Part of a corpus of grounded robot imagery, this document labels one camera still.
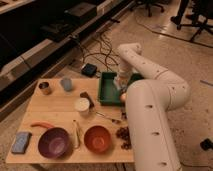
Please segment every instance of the white cup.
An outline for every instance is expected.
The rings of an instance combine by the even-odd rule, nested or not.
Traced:
[[[75,101],[75,110],[79,112],[82,116],[89,115],[89,100],[87,98],[79,98]]]

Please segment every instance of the small cup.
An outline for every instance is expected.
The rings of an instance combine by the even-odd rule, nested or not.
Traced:
[[[77,110],[82,116],[88,116],[89,106],[89,100],[86,98],[79,98],[75,102],[75,110]]]
[[[63,87],[64,91],[69,92],[72,90],[72,80],[70,78],[61,79],[60,84]]]
[[[39,89],[44,95],[49,95],[52,93],[50,85],[48,82],[42,82],[39,84]]]

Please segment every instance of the wooden table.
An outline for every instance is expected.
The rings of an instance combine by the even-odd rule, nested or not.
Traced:
[[[109,120],[95,115],[97,110],[116,119],[120,119],[120,107],[101,106],[97,100],[98,79],[72,79],[74,89],[71,92],[65,92],[61,85],[60,79],[41,79],[40,82],[48,81],[52,89],[52,94],[45,96],[41,93],[38,86],[31,98],[29,106],[26,110],[22,123],[18,131],[29,131],[32,137],[24,155],[14,155],[10,151],[8,153],[6,163],[26,163],[26,164],[42,164],[42,163],[131,163],[133,161],[132,150],[122,150],[122,140],[116,138],[116,131],[120,127],[127,126],[123,121],[116,125]],[[84,118],[74,109],[74,102],[79,98],[81,92],[88,92],[95,103],[95,109],[90,111],[90,116]],[[46,131],[41,127],[30,127],[33,122],[44,121],[57,127],[63,127],[69,134],[71,141],[73,139],[73,120],[79,122],[82,130],[81,146],[72,153],[68,151],[63,158],[47,159],[38,152],[38,141],[40,136]],[[84,133],[88,128],[94,125],[102,125],[106,127],[112,136],[112,148],[104,155],[93,154],[83,144]]]

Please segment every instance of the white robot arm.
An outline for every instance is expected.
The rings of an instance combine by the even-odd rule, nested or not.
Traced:
[[[118,47],[117,87],[129,80],[134,67],[144,80],[134,82],[126,95],[126,112],[137,171],[180,171],[181,165],[165,111],[183,106],[190,95],[187,82],[142,57],[139,43]]]

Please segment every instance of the orange bowl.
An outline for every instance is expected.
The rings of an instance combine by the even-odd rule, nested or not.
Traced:
[[[104,153],[111,145],[111,135],[106,128],[93,126],[86,131],[84,144],[91,152]]]

